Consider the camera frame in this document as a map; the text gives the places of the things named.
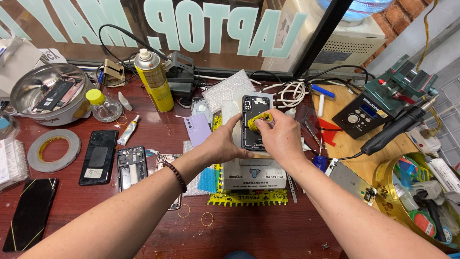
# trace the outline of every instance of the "hand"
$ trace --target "hand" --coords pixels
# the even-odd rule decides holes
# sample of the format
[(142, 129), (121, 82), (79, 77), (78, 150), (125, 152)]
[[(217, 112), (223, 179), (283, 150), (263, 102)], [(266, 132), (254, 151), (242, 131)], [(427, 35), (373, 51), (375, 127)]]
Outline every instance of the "hand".
[(275, 126), (270, 126), (263, 120), (256, 120), (255, 124), (262, 135), (267, 152), (286, 169), (286, 166), (297, 159), (305, 159), (300, 140), (300, 124), (293, 118), (285, 115), (277, 109), (266, 112), (271, 113), (275, 120)]
[(208, 162), (211, 164), (221, 164), (235, 158), (251, 159), (253, 154), (246, 149), (237, 148), (233, 143), (233, 128), (241, 119), (241, 113), (236, 114), (230, 120), (218, 127), (211, 135), (199, 146), (203, 152), (209, 154)]

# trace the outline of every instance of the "beaded bracelet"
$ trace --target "beaded bracelet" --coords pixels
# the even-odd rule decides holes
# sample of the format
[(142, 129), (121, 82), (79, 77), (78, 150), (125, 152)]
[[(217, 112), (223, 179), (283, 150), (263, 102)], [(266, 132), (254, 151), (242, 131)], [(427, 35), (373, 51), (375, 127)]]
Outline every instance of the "beaded bracelet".
[(170, 164), (168, 161), (163, 161), (163, 167), (167, 167), (167, 168), (172, 170), (174, 175), (179, 180), (180, 185), (182, 186), (182, 193), (185, 193), (187, 191), (187, 185), (185, 184), (185, 181), (182, 179), (182, 176), (180, 176), (180, 174), (177, 171), (177, 169), (172, 164)]

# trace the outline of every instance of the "yellow glue tube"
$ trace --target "yellow glue tube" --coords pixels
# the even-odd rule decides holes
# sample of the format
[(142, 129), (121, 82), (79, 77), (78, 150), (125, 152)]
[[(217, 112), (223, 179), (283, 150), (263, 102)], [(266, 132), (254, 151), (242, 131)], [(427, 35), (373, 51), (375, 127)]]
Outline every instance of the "yellow glue tube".
[(261, 119), (265, 121), (270, 126), (270, 128), (273, 128), (275, 126), (275, 121), (273, 120), (271, 113), (265, 112), (247, 121), (247, 126), (249, 127), (250, 130), (259, 131), (259, 128), (257, 128), (256, 124), (254, 123), (254, 121), (257, 119)]
[(129, 125), (126, 127), (125, 132), (121, 135), (121, 137), (117, 140), (117, 143), (123, 146), (126, 146), (126, 143), (129, 140), (129, 137), (131, 134), (134, 132), (136, 129), (136, 126), (138, 125), (138, 120), (139, 120), (139, 115), (136, 116), (136, 118), (129, 123)]

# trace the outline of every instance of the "red wooden desk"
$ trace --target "red wooden desk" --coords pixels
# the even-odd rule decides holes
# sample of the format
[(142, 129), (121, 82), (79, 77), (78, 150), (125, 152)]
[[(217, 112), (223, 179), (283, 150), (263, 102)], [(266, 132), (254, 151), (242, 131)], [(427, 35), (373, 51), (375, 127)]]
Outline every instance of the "red wooden desk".
[[(182, 153), (183, 141), (189, 140), (182, 118), (190, 116), (190, 109), (177, 103), (169, 112), (157, 112), (141, 82), (136, 79), (120, 88), (104, 88), (103, 93), (118, 99), (121, 91), (133, 106), (125, 116), (133, 120), (141, 116), (138, 128), (128, 142), (129, 147), (142, 145), (162, 154)], [(93, 130), (118, 130), (120, 135), (126, 128), (117, 123), (102, 123), (93, 116), (80, 119), (62, 127), (46, 127), (29, 118), (19, 118), (21, 131), (17, 139), (24, 142), (26, 151), (40, 135), (56, 128), (69, 129), (81, 139), (81, 150), (76, 160), (54, 173), (42, 173), (30, 168), (32, 178), (57, 178), (59, 186), (51, 208), (44, 237), (118, 193), (116, 162), (109, 184), (82, 187), (78, 185), (83, 159)], [(44, 159), (56, 160), (67, 151), (65, 140), (56, 140), (46, 148)], [(147, 158), (149, 171), (155, 170), (156, 157)], [(20, 183), (0, 193), (0, 245), (3, 247), (10, 222), (15, 212), (19, 195), (24, 187)], [(190, 206), (190, 215), (180, 218), (176, 211), (167, 212), (150, 238), (135, 258), (223, 258), (235, 250), (245, 250), (256, 258), (338, 258), (342, 248), (337, 243), (326, 223), (320, 217), (306, 195), (296, 191), (298, 203), (294, 204), (288, 192), (289, 202), (285, 206), (223, 207), (206, 205), (207, 195), (185, 197), (184, 204)], [(205, 227), (200, 219), (203, 213), (211, 212), (214, 222)], [(109, 220), (112, 215), (100, 220)], [(321, 245), (328, 242), (329, 248)], [(21, 253), (0, 252), (0, 258), (16, 258)]]

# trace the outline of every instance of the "purple phone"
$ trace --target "purple phone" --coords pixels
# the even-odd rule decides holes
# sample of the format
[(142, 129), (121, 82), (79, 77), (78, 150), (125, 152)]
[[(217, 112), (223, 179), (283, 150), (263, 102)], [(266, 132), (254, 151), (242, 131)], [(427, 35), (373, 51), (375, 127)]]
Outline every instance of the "purple phone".
[(209, 124), (207, 123), (204, 113), (198, 113), (187, 117), (184, 119), (184, 122), (187, 127), (190, 140), (192, 141), (192, 147), (196, 147), (203, 143), (204, 140), (211, 134), (211, 130), (209, 129)]

